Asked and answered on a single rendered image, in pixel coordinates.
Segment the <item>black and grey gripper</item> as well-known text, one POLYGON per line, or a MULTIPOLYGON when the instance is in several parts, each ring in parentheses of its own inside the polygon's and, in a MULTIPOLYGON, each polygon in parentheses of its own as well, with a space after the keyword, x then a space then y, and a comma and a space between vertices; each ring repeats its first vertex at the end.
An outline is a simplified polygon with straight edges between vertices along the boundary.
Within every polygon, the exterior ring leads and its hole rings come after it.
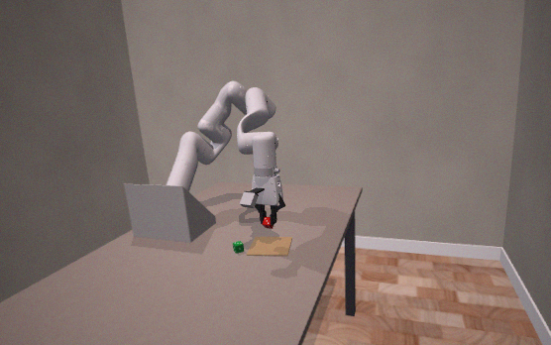
POLYGON ((267 217, 265 205, 271 206, 270 215, 271 225, 276 224, 276 213, 285 207, 282 194, 282 186, 279 174, 272 176, 255 176, 253 175, 252 190, 255 188, 264 188, 265 190, 258 193, 258 199, 255 207, 260 213, 261 224, 264 218, 267 217), (279 206, 277 206, 279 204, 279 206))

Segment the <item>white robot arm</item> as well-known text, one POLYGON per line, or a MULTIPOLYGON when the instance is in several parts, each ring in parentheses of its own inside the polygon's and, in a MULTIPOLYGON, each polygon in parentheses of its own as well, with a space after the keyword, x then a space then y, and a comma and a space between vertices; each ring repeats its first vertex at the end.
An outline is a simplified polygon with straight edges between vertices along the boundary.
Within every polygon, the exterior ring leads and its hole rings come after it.
MULTIPOLYGON (((248 133, 266 124, 275 115, 276 105, 261 89, 253 87, 247 90, 239 82, 231 81, 221 89, 215 103, 198 123, 198 130, 212 142, 208 143, 194 132, 185 133, 166 185, 180 185, 189 191, 198 162, 211 164, 227 146, 232 132, 224 122, 230 116, 231 103, 246 115, 237 128, 237 143, 240 153, 253 154, 255 176, 272 176, 280 172, 276 167, 276 134, 248 133)), ((240 204, 255 208, 258 193, 264 190, 244 191, 240 204)))

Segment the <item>green die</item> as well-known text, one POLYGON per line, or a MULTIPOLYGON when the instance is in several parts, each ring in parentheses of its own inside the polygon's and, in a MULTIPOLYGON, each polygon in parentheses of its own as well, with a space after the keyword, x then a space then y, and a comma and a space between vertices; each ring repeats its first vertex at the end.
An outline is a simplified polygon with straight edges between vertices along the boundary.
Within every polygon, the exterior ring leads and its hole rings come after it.
POLYGON ((244 252, 244 244, 241 241, 234 242, 233 243, 233 250, 235 251, 236 254, 244 252))

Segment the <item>tan flat mat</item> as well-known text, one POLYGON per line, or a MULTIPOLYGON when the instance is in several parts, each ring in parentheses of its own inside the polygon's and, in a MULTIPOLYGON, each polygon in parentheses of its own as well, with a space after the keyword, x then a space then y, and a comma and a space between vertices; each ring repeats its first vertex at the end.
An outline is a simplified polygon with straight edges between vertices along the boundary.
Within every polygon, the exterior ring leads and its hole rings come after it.
POLYGON ((292 237, 255 237, 247 256, 288 256, 292 237))

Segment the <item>red die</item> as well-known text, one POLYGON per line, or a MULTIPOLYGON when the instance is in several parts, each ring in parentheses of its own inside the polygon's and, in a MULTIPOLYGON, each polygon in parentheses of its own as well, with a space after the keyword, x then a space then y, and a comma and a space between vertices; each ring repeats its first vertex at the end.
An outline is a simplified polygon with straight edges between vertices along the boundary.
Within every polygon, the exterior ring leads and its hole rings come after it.
POLYGON ((274 226, 271 225, 271 219, 269 217, 265 217, 263 221, 263 225, 265 228, 273 229, 274 226))

